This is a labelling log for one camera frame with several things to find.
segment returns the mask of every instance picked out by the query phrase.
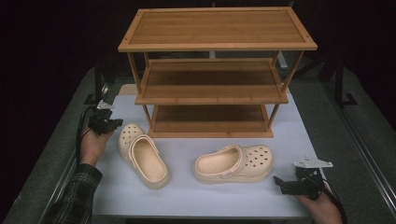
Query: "wooden shelf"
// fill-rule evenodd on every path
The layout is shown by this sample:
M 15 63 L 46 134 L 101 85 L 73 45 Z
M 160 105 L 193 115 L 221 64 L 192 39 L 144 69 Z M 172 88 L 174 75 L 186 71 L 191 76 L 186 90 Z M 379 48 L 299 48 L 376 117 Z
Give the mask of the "wooden shelf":
M 272 59 L 150 60 L 138 105 L 286 104 Z
M 313 50 L 291 7 L 139 9 L 119 52 Z
M 156 105 L 152 137 L 273 137 L 264 105 Z
M 279 105 L 304 50 L 317 45 L 291 7 L 139 9 L 119 45 L 126 52 L 151 137 L 273 137 Z M 259 51 L 273 58 L 150 59 L 149 52 Z M 281 50 L 297 50 L 282 83 Z M 143 52 L 140 80 L 134 52 Z M 273 104 L 271 115 L 265 105 Z M 152 116 L 147 105 L 154 105 Z

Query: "top shelf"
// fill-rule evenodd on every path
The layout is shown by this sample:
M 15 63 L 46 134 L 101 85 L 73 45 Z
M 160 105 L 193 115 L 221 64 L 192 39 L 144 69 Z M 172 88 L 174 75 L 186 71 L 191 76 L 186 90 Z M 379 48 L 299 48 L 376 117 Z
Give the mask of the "top shelf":
M 291 7 L 139 9 L 119 52 L 315 50 Z

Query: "person's arm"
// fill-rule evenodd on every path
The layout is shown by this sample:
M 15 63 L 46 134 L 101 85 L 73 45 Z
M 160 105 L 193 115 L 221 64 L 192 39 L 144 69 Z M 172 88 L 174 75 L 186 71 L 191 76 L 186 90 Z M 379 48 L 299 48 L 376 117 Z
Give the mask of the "person's arm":
M 102 179 L 94 166 L 113 133 L 88 131 L 81 140 L 80 164 L 67 183 L 62 198 L 46 214 L 44 223 L 91 223 L 93 194 Z
M 308 208 L 317 224 L 343 224 L 340 211 L 324 192 L 314 201 L 304 195 L 294 197 Z

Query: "hand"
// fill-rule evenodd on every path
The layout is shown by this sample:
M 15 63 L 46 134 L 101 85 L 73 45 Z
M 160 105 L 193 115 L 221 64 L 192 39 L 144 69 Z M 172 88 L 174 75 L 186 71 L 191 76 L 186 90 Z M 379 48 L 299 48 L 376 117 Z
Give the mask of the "hand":
M 85 130 L 81 139 L 80 164 L 86 163 L 95 166 L 99 158 L 105 152 L 107 140 L 113 135 L 111 133 L 97 134 L 93 130 Z
M 311 212 L 312 218 L 318 224 L 342 224 L 341 214 L 330 198 L 323 192 L 312 201 L 305 195 L 294 195 Z

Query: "bottom shelf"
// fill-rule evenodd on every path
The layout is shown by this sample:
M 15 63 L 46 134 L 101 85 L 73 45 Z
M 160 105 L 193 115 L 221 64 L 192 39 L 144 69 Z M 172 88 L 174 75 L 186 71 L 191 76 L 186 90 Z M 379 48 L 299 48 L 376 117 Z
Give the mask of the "bottom shelf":
M 265 105 L 155 105 L 151 137 L 274 137 Z

